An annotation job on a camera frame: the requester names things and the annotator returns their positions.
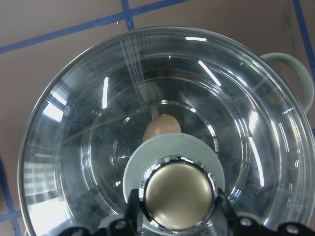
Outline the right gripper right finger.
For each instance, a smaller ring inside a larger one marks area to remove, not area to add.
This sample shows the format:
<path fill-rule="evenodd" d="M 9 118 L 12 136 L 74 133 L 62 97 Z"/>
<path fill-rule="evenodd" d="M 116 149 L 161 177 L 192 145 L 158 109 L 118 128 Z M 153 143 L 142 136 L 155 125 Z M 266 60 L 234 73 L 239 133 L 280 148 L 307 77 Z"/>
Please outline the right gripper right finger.
<path fill-rule="evenodd" d="M 216 205 L 222 211 L 225 220 L 234 236 L 313 236 L 310 228 L 295 222 L 282 223 L 276 231 L 259 224 L 248 216 L 239 216 L 229 203 L 224 191 L 217 190 Z"/>

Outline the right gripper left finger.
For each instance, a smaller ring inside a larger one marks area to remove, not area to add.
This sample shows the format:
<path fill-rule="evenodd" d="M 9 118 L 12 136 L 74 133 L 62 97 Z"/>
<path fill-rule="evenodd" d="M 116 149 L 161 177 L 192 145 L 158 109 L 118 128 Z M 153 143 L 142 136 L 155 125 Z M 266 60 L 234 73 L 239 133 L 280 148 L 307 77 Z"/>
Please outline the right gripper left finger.
<path fill-rule="evenodd" d="M 71 227 L 62 236 L 139 236 L 143 222 L 142 209 L 139 200 L 139 189 L 133 189 L 128 197 L 124 216 L 109 222 L 106 227 L 94 233 L 86 228 Z"/>

